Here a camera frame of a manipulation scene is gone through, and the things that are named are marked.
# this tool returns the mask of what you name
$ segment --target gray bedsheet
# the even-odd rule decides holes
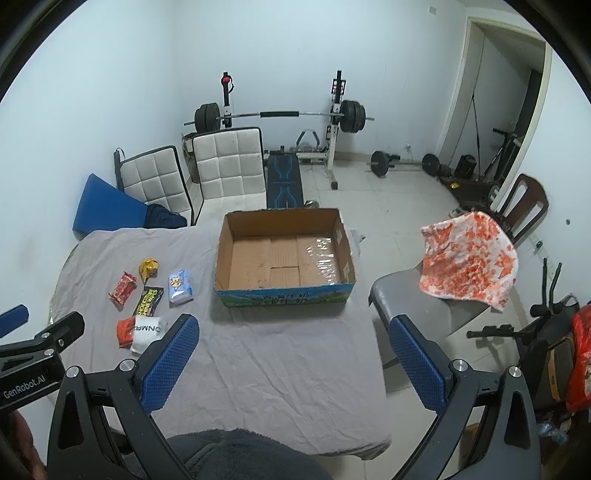
[[[170,307],[167,290],[156,310],[171,325],[182,313],[199,321],[200,338],[164,408],[153,417],[164,436],[202,430],[247,429],[311,455],[353,454],[369,459],[391,442],[375,331],[359,257],[358,283],[346,304],[229,309],[213,291],[221,222],[179,230],[94,232],[73,250],[52,301],[53,317],[77,310],[85,334],[62,357],[85,372],[113,369],[118,320],[130,317],[138,288],[122,312],[108,292],[124,270],[158,260],[147,282],[166,287],[170,273],[186,268],[194,300]],[[109,420],[115,418],[108,414]]]

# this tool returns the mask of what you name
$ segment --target white wall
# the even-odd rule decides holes
[[[168,0],[89,0],[0,103],[0,311],[19,303],[30,311],[3,343],[47,324],[88,175],[114,184],[116,147],[133,155],[180,143],[175,27]],[[25,409],[42,456],[51,411],[47,399]]]
[[[429,6],[437,8],[431,15]],[[346,98],[365,105],[363,131],[339,136],[337,149],[387,150],[414,158],[436,147],[449,108],[466,28],[453,0],[180,0],[183,113],[223,104],[220,78],[235,80],[236,113],[328,111],[337,69]],[[322,118],[240,119],[259,125],[265,148],[294,145],[304,128],[324,138]]]
[[[527,83],[523,81],[512,63],[485,37],[482,62],[474,90],[478,131],[480,134],[480,167],[482,173],[490,165],[503,144],[503,137],[492,131],[498,128],[512,131],[515,128],[525,99]],[[474,105],[466,117],[466,123],[457,144],[451,166],[455,167],[460,156],[470,154],[478,160]]]
[[[556,300],[574,293],[591,300],[591,105],[566,65],[554,53],[548,93],[534,138],[519,173],[537,179],[550,207],[535,233],[554,265],[563,263]],[[542,262],[529,241],[517,249],[517,291],[524,306],[539,303]]]

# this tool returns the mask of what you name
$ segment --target orange floral towel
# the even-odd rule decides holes
[[[419,287],[434,297],[479,300],[502,311],[517,278],[515,248],[482,212],[421,228],[426,253]]]

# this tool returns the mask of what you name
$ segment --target blue snack package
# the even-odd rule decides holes
[[[184,268],[168,276],[168,301],[180,305],[193,299],[191,275]]]

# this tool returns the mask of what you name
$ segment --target white chair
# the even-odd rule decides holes
[[[117,188],[140,202],[159,203],[171,212],[180,213],[189,225],[194,225],[193,202],[176,147],[169,145],[127,159],[120,150],[114,155]]]
[[[198,220],[267,207],[259,128],[230,128],[197,135],[193,151],[203,196]]]

